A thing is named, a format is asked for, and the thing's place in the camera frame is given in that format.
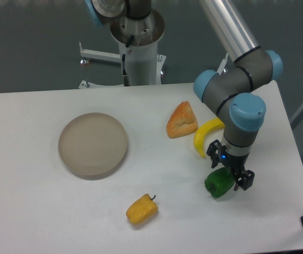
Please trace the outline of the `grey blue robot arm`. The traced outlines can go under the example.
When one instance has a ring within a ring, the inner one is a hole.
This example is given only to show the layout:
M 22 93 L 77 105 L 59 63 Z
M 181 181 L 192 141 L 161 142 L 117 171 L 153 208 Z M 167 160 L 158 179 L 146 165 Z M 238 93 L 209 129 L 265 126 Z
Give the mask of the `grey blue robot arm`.
M 157 46 L 165 30 L 162 16 L 150 1 L 86 1 L 95 24 L 109 24 L 120 49 L 124 86 L 155 85 Z M 245 169 L 252 144 L 263 124 L 266 105 L 253 91 L 276 80 L 283 63 L 272 50 L 264 51 L 230 1 L 201 1 L 200 5 L 230 56 L 229 72 L 206 70 L 194 82 L 196 96 L 225 124 L 221 140 L 207 155 L 233 175 L 236 188 L 252 186 L 254 172 Z

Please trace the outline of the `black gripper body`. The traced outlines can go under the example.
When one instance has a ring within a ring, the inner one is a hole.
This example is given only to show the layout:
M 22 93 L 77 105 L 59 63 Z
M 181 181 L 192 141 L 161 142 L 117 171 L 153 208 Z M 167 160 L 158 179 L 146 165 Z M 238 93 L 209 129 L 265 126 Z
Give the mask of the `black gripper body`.
M 226 151 L 222 151 L 218 153 L 218 156 L 220 163 L 229 169 L 233 176 L 241 176 L 247 172 L 245 169 L 245 163 L 249 154 L 243 156 L 235 156 L 227 153 Z

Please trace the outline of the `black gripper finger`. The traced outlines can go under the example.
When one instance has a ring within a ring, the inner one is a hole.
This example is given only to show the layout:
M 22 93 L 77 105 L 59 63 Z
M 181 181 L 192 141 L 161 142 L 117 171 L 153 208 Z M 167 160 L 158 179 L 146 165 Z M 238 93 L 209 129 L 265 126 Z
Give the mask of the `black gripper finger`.
M 212 161 L 212 168 L 215 168 L 219 163 L 224 164 L 227 159 L 226 146 L 222 145 L 219 140 L 215 140 L 210 143 L 206 155 L 209 156 Z
M 240 173 L 235 174 L 235 186 L 234 191 L 238 189 L 247 190 L 249 189 L 254 181 L 255 173 L 251 170 L 242 169 Z

